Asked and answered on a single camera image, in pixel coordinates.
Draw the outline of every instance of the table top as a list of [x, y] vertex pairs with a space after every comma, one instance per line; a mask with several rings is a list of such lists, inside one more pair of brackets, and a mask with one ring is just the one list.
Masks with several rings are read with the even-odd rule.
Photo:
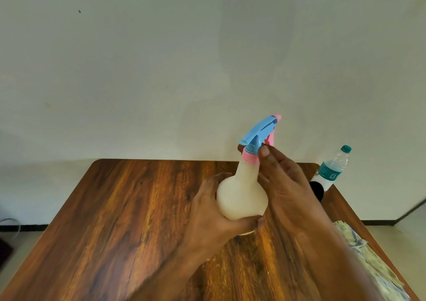
[[[238, 162], [95, 161], [42, 234], [1, 300], [125, 300], [182, 237], [203, 178]], [[318, 169], [300, 163], [307, 178]], [[339, 191], [322, 205], [348, 223], [405, 283]], [[298, 246], [269, 208], [267, 225], [238, 236], [201, 265], [182, 300], [319, 300]]]

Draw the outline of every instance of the tile floor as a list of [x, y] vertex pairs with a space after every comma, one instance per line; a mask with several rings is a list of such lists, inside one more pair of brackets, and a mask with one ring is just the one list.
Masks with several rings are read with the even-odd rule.
[[[412, 233], [410, 223], [389, 226], [369, 226], [369, 231], [381, 245], [421, 300], [426, 300], [426, 235]], [[19, 266], [36, 244], [41, 232], [23, 232], [12, 240], [12, 233], [0, 233], [16, 249], [5, 266], [0, 269], [0, 293], [4, 290]]]

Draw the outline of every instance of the blue spray nozzle head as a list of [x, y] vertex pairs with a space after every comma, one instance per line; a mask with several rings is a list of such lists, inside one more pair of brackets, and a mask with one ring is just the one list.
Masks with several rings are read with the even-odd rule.
[[280, 119], [280, 115], [266, 117], [244, 136], [240, 144], [245, 145], [245, 150], [250, 154], [257, 154], [263, 141], [267, 144], [274, 145], [274, 129]]

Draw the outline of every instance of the bottle label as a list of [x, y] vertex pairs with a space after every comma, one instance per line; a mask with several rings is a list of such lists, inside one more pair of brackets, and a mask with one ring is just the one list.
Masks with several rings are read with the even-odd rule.
[[329, 181], [335, 181], [341, 172], [330, 169], [328, 166], [322, 162], [321, 166], [318, 169], [318, 174], [324, 179]]

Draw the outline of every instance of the fingernail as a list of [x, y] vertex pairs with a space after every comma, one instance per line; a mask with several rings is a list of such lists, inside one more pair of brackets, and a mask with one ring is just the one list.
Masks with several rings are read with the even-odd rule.
[[266, 157], [269, 154], [269, 148], [265, 145], [259, 148], [259, 155], [262, 157]]
[[266, 224], [266, 219], [261, 217], [257, 220], [257, 228], [262, 228]]

